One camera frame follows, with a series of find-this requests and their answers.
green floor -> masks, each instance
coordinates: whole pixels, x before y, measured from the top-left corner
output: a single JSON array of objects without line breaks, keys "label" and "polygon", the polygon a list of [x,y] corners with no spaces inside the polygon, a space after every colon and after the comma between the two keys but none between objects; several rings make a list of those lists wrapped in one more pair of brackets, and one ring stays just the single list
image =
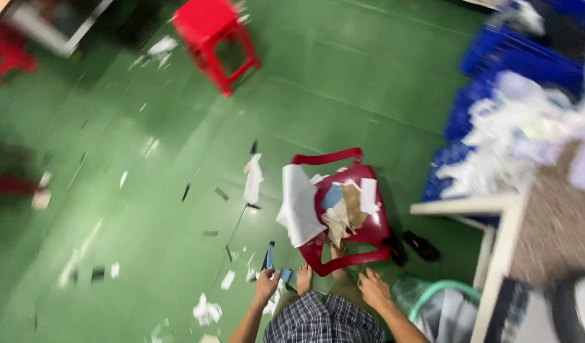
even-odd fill
[{"label": "green floor", "polygon": [[[446,146],[450,104],[468,82],[457,65],[485,14],[445,0],[247,5],[263,69],[230,98],[182,48],[165,69],[152,62],[129,70],[137,54],[99,41],[85,44],[79,62],[37,50],[38,71],[0,90],[0,143],[28,147],[1,168],[53,173],[45,211],[0,197],[0,342],[150,342],[165,318],[175,342],[197,342],[202,333],[227,340],[251,301],[253,284],[244,280],[251,256],[258,269],[274,240],[277,267],[303,262],[275,222],[281,168],[295,154],[353,146],[379,174],[393,231],[417,232],[443,255],[427,264],[408,249],[404,269],[372,267],[389,282],[403,273],[472,282],[478,230],[408,210],[420,200],[434,151]],[[174,9],[147,46],[175,35],[166,23]],[[243,167],[255,140],[263,209],[243,212]],[[203,237],[204,230],[219,234]],[[111,279],[113,263],[120,274]],[[76,285],[66,273],[72,266]],[[91,284],[96,266],[107,276]],[[236,278],[223,291],[228,270]],[[331,283],[315,280],[322,291]],[[192,318],[202,292],[222,307],[216,325]]]}]

red plastic chair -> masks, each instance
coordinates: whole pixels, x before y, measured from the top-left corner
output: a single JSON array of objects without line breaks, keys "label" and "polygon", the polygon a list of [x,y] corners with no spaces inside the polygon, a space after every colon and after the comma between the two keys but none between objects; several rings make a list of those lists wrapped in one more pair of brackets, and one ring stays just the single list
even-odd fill
[{"label": "red plastic chair", "polygon": [[[354,158],[351,167],[349,167],[346,171],[329,176],[320,183],[316,184],[318,191],[314,197],[314,208],[316,209],[318,220],[323,225],[326,224],[322,221],[321,216],[326,211],[320,206],[320,202],[322,199],[324,199],[331,185],[334,182],[345,183],[347,180],[352,180],[356,184],[360,185],[361,178],[377,179],[375,177],[375,173],[373,172],[373,168],[371,168],[370,165],[361,164],[363,158],[363,151],[361,148],[351,148],[348,150],[321,156],[296,155],[292,159],[292,164],[319,165],[348,158]],[[299,247],[299,250],[305,258],[305,261],[307,261],[307,263],[316,273],[318,273],[318,275],[325,277],[334,270],[343,267],[367,262],[382,261],[392,258],[390,247],[383,242],[384,239],[390,237],[390,226],[388,225],[388,215],[386,214],[386,209],[383,206],[383,198],[381,197],[379,185],[377,187],[375,202],[380,202],[382,204],[380,210],[375,214],[369,215],[367,217],[363,223],[363,226],[356,230],[356,235],[353,234],[349,238],[345,238],[342,241],[368,243],[378,249],[376,252],[346,255],[323,264],[322,246],[325,243],[330,244],[330,239],[328,238],[328,229],[320,233],[311,241]]]},{"label": "red plastic chair", "polygon": [[22,36],[0,24],[0,86],[2,76],[8,71],[32,73],[37,69],[37,61],[24,51],[24,44]]},{"label": "red plastic chair", "polygon": [[[231,83],[251,66],[256,70],[261,68],[248,33],[238,23],[234,6],[227,0],[190,0],[176,11],[172,22],[189,46],[191,58],[199,70],[218,85],[223,96],[231,95]],[[230,77],[225,75],[216,57],[215,47],[223,38],[240,39],[248,58]]]}]

plaid shirt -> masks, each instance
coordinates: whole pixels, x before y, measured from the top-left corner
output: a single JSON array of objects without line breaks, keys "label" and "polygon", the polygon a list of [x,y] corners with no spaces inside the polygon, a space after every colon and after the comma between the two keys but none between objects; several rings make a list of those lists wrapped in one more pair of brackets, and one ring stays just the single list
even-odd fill
[{"label": "plaid shirt", "polygon": [[365,310],[338,295],[307,292],[267,325],[263,343],[376,343],[385,333]]}]

